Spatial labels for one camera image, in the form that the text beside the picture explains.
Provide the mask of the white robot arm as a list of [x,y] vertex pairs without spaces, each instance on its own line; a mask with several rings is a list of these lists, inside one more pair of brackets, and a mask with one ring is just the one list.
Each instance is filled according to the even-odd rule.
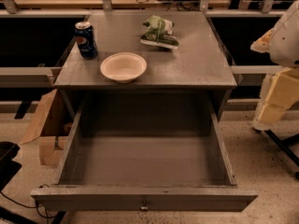
[[282,67],[264,78],[261,100],[252,121],[254,129],[266,131],[299,101],[299,1],[293,2],[274,27],[254,41],[250,49],[268,53],[270,60]]

